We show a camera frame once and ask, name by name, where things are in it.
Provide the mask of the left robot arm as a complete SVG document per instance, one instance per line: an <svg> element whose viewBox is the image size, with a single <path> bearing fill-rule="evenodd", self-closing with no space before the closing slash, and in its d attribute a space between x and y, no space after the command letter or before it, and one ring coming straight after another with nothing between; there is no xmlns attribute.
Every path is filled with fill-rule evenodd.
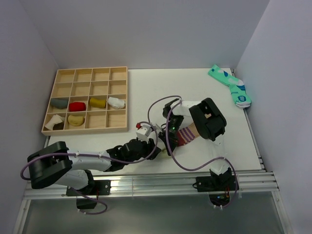
<svg viewBox="0 0 312 234"><path fill-rule="evenodd" d="M58 141L27 159L28 180L32 189L43 189L53 184L74 188L84 195L94 191L96 183L92 170L115 172L126 165L153 160L161 152L152 138L132 139L124 145L99 153L70 152L64 141Z"/></svg>

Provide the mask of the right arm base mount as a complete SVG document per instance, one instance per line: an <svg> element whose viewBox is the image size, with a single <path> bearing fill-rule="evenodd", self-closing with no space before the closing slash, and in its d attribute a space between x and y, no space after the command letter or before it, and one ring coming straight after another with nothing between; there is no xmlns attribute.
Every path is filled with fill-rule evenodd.
<svg viewBox="0 0 312 234"><path fill-rule="evenodd" d="M210 170L209 176L196 177L192 187L199 193L208 193L213 207L221 210L230 204L239 190L237 176L230 167L219 175Z"/></svg>

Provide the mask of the pale green ankle sock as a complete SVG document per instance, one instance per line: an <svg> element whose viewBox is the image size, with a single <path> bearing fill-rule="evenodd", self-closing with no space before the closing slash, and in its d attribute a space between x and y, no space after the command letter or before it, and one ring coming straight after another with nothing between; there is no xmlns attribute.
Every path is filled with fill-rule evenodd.
<svg viewBox="0 0 312 234"><path fill-rule="evenodd" d="M170 155L168 155L168 152L167 152L166 148L163 148L163 149L161 150L161 152L158 154L158 156L159 156L160 158L167 158L167 157L169 157Z"/></svg>

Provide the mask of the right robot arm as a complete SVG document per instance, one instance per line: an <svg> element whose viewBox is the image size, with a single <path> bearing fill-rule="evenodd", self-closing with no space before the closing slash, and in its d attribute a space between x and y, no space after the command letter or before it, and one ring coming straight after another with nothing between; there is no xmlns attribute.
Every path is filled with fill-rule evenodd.
<svg viewBox="0 0 312 234"><path fill-rule="evenodd" d="M171 156L176 165L188 172L198 171L210 166L211 185L216 190L222 190L228 184L234 167L224 152L224 134L227 125L226 119L211 98L203 101L186 101L176 98L165 104L163 117L166 119L165 128L160 130L158 137L163 141L167 154ZM173 151L178 146L190 143L201 137L211 144L212 157L208 162L197 168L182 166Z"/></svg>

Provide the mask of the tan maroon striped sock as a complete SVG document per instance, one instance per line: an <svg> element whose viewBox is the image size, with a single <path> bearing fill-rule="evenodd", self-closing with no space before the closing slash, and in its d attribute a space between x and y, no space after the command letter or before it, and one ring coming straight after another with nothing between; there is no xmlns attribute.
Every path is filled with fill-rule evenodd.
<svg viewBox="0 0 312 234"><path fill-rule="evenodd" d="M179 129L176 136L177 136L177 145L184 146L192 142L194 139L200 137L200 134L198 133L195 124L192 123L187 127Z"/></svg>

